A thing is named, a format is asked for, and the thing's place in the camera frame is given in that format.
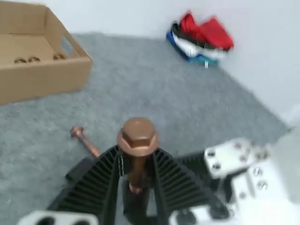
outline baseboard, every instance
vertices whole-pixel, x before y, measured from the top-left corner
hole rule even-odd
[[[300,104],[294,105],[289,111],[280,115],[281,119],[289,126],[300,125]]]

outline screw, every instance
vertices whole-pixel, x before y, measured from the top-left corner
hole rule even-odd
[[[262,176],[263,171],[261,170],[261,168],[254,168],[253,174],[254,176]]]
[[[239,197],[240,197],[240,199],[245,199],[246,196],[247,196],[247,195],[246,195],[245,192],[241,192]]]
[[[265,181],[260,181],[260,182],[257,183],[257,187],[260,190],[266,190],[268,188],[268,184]]]
[[[246,162],[246,161],[247,161],[247,158],[246,158],[246,156],[241,156],[241,157],[240,157],[240,161],[242,161],[242,162]]]
[[[215,163],[214,165],[212,165],[212,168],[215,170],[219,170],[221,169],[221,164],[220,163]]]
[[[241,143],[236,143],[236,144],[234,145],[234,147],[235,147],[236,149],[241,149],[241,148],[242,148],[242,145],[241,145]]]
[[[209,157],[214,157],[215,155],[216,155],[216,153],[213,149],[209,150],[209,152],[207,153],[207,156],[209,156]]]

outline white bracket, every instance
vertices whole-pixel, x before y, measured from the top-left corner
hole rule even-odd
[[[96,216],[87,213],[34,211],[22,217],[17,225],[98,225]]]
[[[214,147],[204,154],[206,166],[214,179],[247,169],[252,164],[268,157],[265,149],[253,145],[249,140],[237,138]]]

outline bolt head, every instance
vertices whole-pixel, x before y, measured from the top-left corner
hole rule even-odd
[[[80,126],[74,126],[71,129],[71,137],[78,137],[83,133],[83,127]]]
[[[122,137],[131,148],[149,146],[154,134],[154,125],[146,118],[131,118],[122,129]]]
[[[268,188],[268,183],[262,180],[262,181],[257,183],[257,187],[260,190],[266,190]]]
[[[158,135],[147,118],[131,118],[119,131],[117,142],[120,148],[133,156],[145,156],[158,148]]]

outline copper screw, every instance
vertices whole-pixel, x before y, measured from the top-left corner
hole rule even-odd
[[[131,156],[132,171],[128,174],[129,187],[133,193],[143,190],[147,157],[159,146],[154,125],[146,118],[127,120],[117,136],[119,147]]]
[[[71,129],[71,137],[76,137],[83,144],[85,149],[87,149],[94,157],[100,156],[100,150],[98,150],[83,134],[83,127],[74,126]]]

